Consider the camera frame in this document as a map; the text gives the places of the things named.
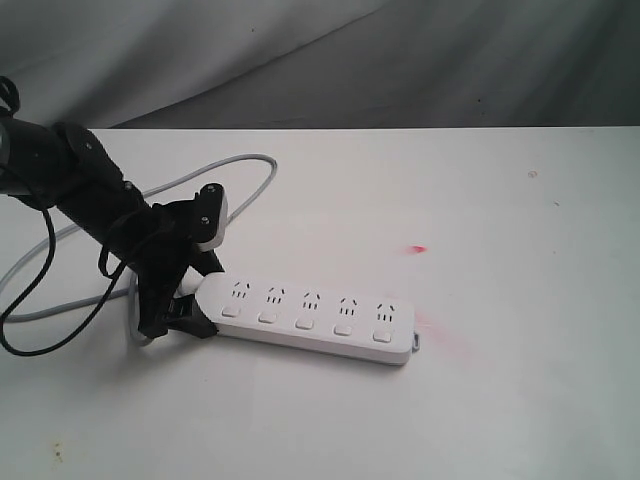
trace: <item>white table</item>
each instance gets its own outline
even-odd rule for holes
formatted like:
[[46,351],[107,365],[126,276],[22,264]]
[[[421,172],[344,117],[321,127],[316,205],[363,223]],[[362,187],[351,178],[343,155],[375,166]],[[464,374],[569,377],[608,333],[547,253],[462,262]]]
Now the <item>white table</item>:
[[[114,301],[55,354],[0,353],[3,479],[640,476],[640,129],[97,134],[142,189],[275,156],[227,270],[406,298],[422,350],[403,368],[177,333],[140,351]],[[234,206],[266,173],[159,200],[215,180]],[[4,271],[44,227],[8,198],[0,218]],[[97,256],[62,242],[24,310],[100,292]],[[85,313],[8,334],[44,346]]]

